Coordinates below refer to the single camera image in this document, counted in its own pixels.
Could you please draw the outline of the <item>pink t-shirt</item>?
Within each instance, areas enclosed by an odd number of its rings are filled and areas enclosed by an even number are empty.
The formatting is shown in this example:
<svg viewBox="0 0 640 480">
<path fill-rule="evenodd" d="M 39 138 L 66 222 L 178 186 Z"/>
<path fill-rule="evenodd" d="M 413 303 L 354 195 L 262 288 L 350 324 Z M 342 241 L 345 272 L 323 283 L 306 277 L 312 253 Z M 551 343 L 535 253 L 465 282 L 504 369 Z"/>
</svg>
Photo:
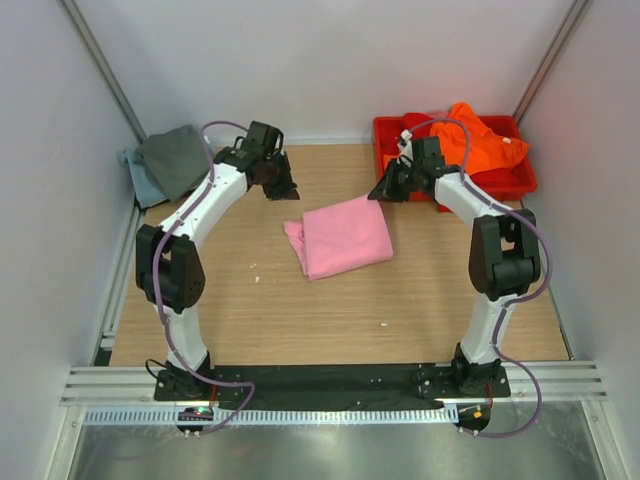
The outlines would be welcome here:
<svg viewBox="0 0 640 480">
<path fill-rule="evenodd" d="M 383 210 L 360 196 L 283 223 L 304 277 L 316 281 L 388 261 L 394 250 Z"/>
</svg>

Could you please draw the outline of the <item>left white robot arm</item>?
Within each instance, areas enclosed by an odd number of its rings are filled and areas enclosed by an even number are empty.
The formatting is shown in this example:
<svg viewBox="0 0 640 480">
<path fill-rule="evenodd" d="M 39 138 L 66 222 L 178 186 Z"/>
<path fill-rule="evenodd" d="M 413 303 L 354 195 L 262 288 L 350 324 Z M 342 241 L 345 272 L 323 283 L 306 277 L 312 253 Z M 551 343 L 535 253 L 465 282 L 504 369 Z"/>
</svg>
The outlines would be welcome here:
<svg viewBox="0 0 640 480">
<path fill-rule="evenodd" d="M 162 394 L 192 400 L 204 398 L 217 384 L 197 310 L 206 282 L 200 247 L 252 187 L 260 187 L 271 201 L 300 197 L 279 128 L 252 121 L 230 146 L 212 151 L 208 142 L 201 145 L 208 162 L 203 180 L 159 225 L 142 225 L 135 244 L 136 285 L 154 306 L 168 346 L 156 386 Z"/>
</svg>

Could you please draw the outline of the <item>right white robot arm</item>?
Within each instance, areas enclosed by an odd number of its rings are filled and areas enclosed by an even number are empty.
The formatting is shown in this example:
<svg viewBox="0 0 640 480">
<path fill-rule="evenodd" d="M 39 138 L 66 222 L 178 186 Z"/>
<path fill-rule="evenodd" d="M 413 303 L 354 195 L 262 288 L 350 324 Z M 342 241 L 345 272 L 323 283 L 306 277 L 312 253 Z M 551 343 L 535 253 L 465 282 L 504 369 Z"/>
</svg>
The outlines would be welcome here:
<svg viewBox="0 0 640 480">
<path fill-rule="evenodd" d="M 421 192 L 471 229 L 468 272 L 476 292 L 472 317 L 449 366 L 419 369 L 418 391 L 425 398 L 485 396 L 500 381 L 500 330 L 508 324 L 516 299 L 541 275 L 532 230 L 535 216 L 494 200 L 458 166 L 446 164 L 435 136 L 415 139 L 404 131 L 398 149 L 369 199 L 406 202 Z"/>
</svg>

